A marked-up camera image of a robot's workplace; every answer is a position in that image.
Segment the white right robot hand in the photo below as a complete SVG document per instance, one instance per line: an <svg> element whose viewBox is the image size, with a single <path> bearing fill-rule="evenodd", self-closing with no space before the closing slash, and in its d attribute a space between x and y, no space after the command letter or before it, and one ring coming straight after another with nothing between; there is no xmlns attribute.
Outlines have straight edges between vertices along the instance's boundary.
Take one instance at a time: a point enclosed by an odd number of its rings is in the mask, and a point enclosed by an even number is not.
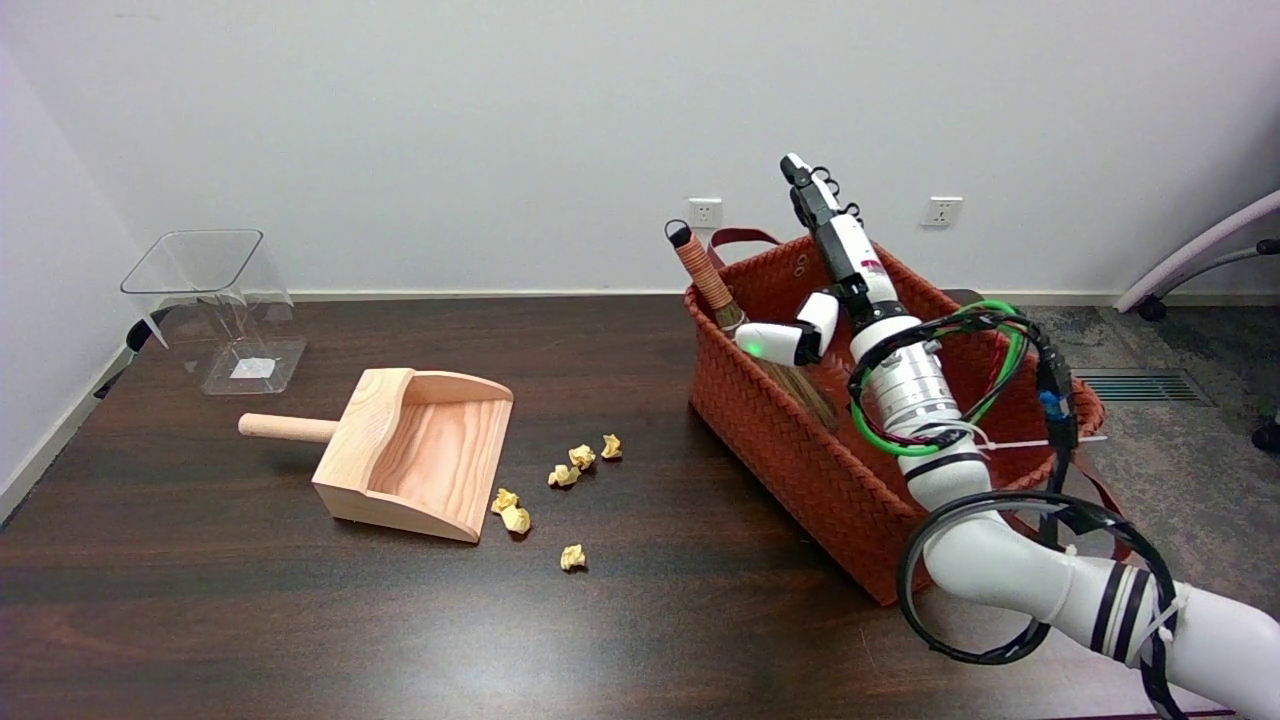
<svg viewBox="0 0 1280 720"><path fill-rule="evenodd" d="M781 159L780 169L829 283L803 300L792 322L746 322L737 328L733 342L754 359L783 366L815 365L845 319L852 333L851 357L860 361L878 342L911 323L902 318L893 282L861 220L852 208L838 204L829 173L795 152Z"/></svg>

